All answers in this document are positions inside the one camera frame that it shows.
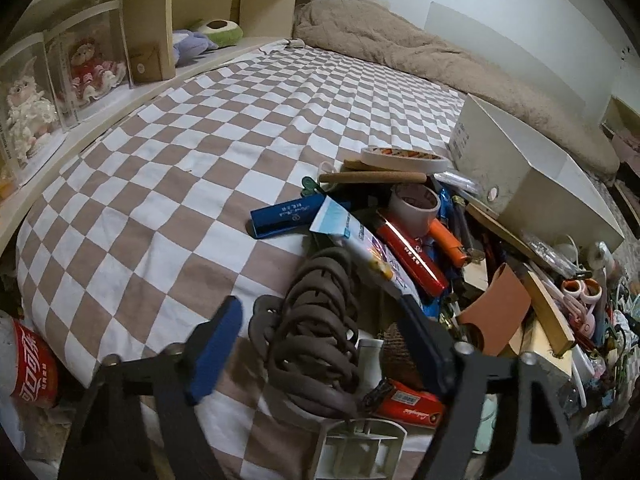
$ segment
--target clear acrylic display case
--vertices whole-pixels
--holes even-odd
[[[66,120],[77,124],[127,97],[132,83],[120,0],[78,12],[47,32],[46,41]]]
[[[31,34],[0,56],[0,82],[0,197],[5,198],[60,147],[66,124],[56,106],[41,33]]]

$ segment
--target scissors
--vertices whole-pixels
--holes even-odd
[[[319,184],[310,176],[302,177],[302,191],[300,191],[300,196],[311,196],[315,193],[325,194],[324,190],[322,190]]]

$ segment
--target fluffy blanket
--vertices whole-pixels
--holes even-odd
[[[619,160],[607,137],[540,90],[370,0],[311,0],[294,35],[309,46],[386,65],[474,94],[529,124],[583,167],[610,178]]]

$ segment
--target brown leather piece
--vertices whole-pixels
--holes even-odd
[[[424,390],[418,368],[411,359],[397,323],[392,323],[385,330],[384,343],[380,352],[380,368],[385,377],[405,384],[418,392]]]
[[[530,306],[527,289],[511,267],[502,264],[486,292],[458,316],[458,323],[474,326],[482,336],[482,353],[497,356],[516,333]]]
[[[269,384],[318,416],[357,416],[357,304],[350,272],[345,250],[320,251],[300,267],[284,299],[258,298],[249,322]]]

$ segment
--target red label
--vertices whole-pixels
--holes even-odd
[[[14,319],[18,374],[11,394],[25,402],[50,408],[58,392],[58,369],[49,347],[40,336]]]

